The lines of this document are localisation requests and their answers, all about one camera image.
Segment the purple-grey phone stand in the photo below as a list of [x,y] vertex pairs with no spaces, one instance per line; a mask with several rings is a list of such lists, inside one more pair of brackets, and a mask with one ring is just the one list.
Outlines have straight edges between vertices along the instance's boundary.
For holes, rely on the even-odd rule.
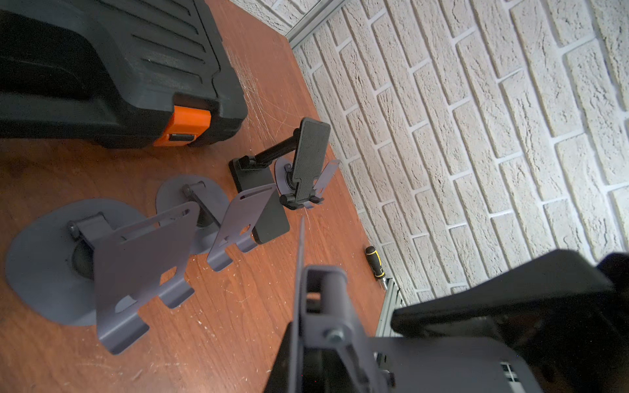
[[191,201],[199,208],[190,248],[192,255],[207,255],[208,265],[216,272],[233,263],[226,250],[236,245],[248,253],[257,247],[252,231],[260,219],[275,185],[268,183],[240,192],[229,199],[215,181],[197,175],[170,178],[159,188],[157,213]]

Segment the black phone stand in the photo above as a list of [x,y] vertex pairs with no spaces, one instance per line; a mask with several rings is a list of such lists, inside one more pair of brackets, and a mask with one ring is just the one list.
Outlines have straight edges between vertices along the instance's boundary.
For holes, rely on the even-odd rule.
[[312,209],[324,201],[324,190],[338,170],[340,161],[325,163],[331,125],[305,117],[293,135],[254,156],[229,162],[237,190],[249,190],[274,183],[253,237],[262,245],[290,230],[286,209]]

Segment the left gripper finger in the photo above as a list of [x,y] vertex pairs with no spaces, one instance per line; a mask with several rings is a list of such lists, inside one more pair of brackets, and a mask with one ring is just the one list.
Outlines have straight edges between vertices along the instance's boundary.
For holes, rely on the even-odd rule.
[[290,374],[293,322],[283,335],[264,392],[373,392],[356,386],[334,349],[303,348],[296,373]]

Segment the grey phone stand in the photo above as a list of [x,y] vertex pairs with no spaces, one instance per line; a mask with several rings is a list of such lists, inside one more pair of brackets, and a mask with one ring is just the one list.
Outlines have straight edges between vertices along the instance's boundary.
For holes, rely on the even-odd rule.
[[[334,177],[334,174],[337,172],[338,167],[340,165],[340,160],[331,160],[327,165],[323,168],[320,176],[313,183],[313,191],[315,196],[319,199],[317,203],[320,205],[324,198],[323,193],[324,190],[329,185],[330,181]],[[289,184],[289,175],[293,169],[293,164],[286,158],[280,157],[275,162],[275,183],[278,188],[278,193],[280,194],[280,203],[290,209],[290,210],[298,210],[301,208],[313,209],[317,204],[312,201],[304,201],[298,207],[290,207],[288,198],[284,197],[284,195],[288,196],[289,194],[294,193],[294,189]]]
[[539,392],[526,362],[487,337],[368,337],[347,293],[344,270],[305,265],[301,222],[290,374],[303,348],[334,349],[356,386],[373,392]]
[[123,202],[63,206],[11,242],[5,277],[33,311],[68,326],[94,326],[119,355],[149,330],[139,310],[153,298],[175,309],[193,295],[185,279],[200,208],[185,202],[150,218]]

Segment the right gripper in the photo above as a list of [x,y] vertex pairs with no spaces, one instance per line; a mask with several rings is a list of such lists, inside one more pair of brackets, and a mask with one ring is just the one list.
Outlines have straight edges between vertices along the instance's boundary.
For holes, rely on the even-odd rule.
[[628,390],[628,255],[592,266],[555,250],[467,291],[396,309],[391,328],[418,337],[429,325],[491,317],[546,391]]

